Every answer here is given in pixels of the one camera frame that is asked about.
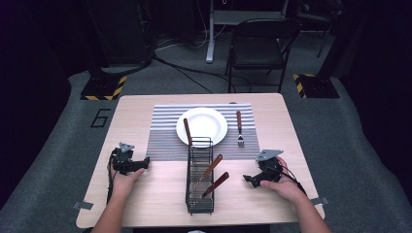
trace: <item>forearm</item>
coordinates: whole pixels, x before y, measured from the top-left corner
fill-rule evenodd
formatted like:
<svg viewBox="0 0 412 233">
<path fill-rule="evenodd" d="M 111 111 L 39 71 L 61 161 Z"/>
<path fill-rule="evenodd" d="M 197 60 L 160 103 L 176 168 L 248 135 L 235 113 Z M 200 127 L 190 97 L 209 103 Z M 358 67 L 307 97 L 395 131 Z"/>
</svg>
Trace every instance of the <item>forearm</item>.
<svg viewBox="0 0 412 233">
<path fill-rule="evenodd" d="M 300 231 L 302 233 L 331 232 L 312 202 L 306 198 L 306 196 L 294 201 L 293 204 L 297 211 Z"/>
<path fill-rule="evenodd" d="M 100 219 L 97 221 L 91 232 L 120 232 L 125 202 L 125 198 L 112 196 L 105 210 L 103 211 L 103 214 L 100 216 Z"/>
</svg>

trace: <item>white plate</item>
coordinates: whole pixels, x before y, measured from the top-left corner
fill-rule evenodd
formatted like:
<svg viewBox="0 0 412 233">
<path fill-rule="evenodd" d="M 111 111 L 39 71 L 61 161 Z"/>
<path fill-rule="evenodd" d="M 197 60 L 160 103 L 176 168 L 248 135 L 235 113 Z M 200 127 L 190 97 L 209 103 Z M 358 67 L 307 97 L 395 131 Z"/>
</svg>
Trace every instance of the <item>white plate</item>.
<svg viewBox="0 0 412 233">
<path fill-rule="evenodd" d="M 184 118 L 188 119 L 190 136 L 192 138 L 209 137 L 212 139 L 213 145 L 216 145 L 227 133 L 227 121 L 221 113 L 209 108 L 191 109 L 182 114 L 176 124 L 176 132 L 179 138 L 186 144 L 189 142 L 185 124 L 183 123 Z M 205 143 L 196 142 L 193 142 L 193 146 L 197 148 L 208 147 Z"/>
</svg>

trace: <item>fork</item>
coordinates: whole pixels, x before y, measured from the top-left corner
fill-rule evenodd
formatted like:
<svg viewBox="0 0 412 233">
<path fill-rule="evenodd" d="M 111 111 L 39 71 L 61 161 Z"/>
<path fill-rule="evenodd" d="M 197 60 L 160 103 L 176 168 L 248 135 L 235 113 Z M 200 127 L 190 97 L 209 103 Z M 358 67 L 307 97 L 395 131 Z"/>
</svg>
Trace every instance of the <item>fork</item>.
<svg viewBox="0 0 412 233">
<path fill-rule="evenodd" d="M 236 117 L 237 117 L 237 129 L 239 130 L 239 137 L 237 137 L 237 146 L 243 147 L 245 145 L 245 141 L 243 140 L 243 137 L 242 137 L 242 116 L 240 114 L 240 111 L 236 112 Z"/>
</svg>

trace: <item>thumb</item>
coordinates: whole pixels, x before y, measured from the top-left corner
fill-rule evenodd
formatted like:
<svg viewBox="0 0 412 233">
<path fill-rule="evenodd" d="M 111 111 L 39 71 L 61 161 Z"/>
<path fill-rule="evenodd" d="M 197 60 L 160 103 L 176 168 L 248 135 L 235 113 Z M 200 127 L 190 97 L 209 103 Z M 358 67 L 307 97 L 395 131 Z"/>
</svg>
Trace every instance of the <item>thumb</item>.
<svg viewBox="0 0 412 233">
<path fill-rule="evenodd" d="M 137 181 L 137 179 L 139 179 L 144 172 L 145 172 L 145 169 L 141 168 L 137 170 L 135 173 L 133 173 L 131 176 L 133 176 L 134 181 Z"/>
<path fill-rule="evenodd" d="M 277 189 L 277 184 L 269 181 L 261 181 L 260 186 L 267 187 L 273 190 Z"/>
</svg>

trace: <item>yellow black caution tape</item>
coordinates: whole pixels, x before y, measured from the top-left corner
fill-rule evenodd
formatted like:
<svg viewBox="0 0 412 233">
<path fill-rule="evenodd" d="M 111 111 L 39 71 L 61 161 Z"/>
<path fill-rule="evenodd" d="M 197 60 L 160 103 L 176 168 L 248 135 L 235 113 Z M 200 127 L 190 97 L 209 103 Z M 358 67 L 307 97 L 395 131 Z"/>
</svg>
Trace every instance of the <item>yellow black caution tape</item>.
<svg viewBox="0 0 412 233">
<path fill-rule="evenodd" d="M 315 75 L 310 75 L 310 74 L 293 74 L 293 79 L 294 83 L 296 84 L 297 87 L 297 92 L 299 92 L 299 95 L 301 98 L 306 98 L 306 93 L 303 88 L 302 82 L 300 80 L 300 76 L 305 76 L 305 77 L 316 77 Z"/>
<path fill-rule="evenodd" d="M 114 93 L 112 95 L 82 95 L 82 100 L 116 100 L 121 90 L 123 89 L 123 85 L 126 82 L 127 77 L 124 76 L 119 80 L 118 86 L 116 87 Z"/>
</svg>

